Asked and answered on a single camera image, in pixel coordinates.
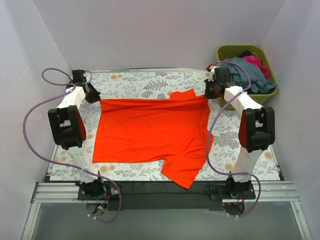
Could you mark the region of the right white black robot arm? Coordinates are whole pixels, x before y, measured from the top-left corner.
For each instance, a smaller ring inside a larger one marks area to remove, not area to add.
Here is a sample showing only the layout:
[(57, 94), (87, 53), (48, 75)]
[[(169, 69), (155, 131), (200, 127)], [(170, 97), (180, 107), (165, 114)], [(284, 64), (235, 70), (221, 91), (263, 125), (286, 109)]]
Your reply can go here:
[(251, 179), (258, 158), (275, 141), (275, 111), (257, 103), (246, 88), (233, 83), (228, 67), (210, 65), (207, 70), (209, 77), (204, 81), (204, 97), (208, 100), (223, 98), (240, 115), (239, 156), (233, 170), (226, 174), (225, 187), (217, 193), (232, 199), (244, 198), (253, 190)]

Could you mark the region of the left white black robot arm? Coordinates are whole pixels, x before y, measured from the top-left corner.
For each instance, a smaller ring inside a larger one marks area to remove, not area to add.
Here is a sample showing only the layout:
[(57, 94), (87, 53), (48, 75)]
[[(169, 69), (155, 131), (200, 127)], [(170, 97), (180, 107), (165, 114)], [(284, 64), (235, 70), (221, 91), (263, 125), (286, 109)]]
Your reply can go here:
[(54, 142), (68, 153), (76, 166), (80, 167), (80, 180), (76, 185), (84, 195), (101, 200), (107, 191), (100, 177), (87, 173), (98, 174), (99, 171), (93, 165), (87, 151), (87, 132), (80, 114), (82, 101), (90, 104), (99, 102), (101, 93), (87, 81), (85, 74), (86, 71), (82, 69), (72, 71), (69, 85), (66, 87), (67, 95), (56, 108), (48, 111), (48, 119)]

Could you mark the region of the orange t-shirt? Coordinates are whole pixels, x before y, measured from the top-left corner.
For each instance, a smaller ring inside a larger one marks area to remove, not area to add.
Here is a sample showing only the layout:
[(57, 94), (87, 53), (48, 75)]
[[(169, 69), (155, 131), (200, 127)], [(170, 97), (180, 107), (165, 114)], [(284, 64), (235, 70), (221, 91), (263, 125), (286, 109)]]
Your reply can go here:
[(189, 189), (213, 143), (209, 101), (193, 89), (167, 99), (102, 99), (94, 163), (163, 160), (161, 173)]

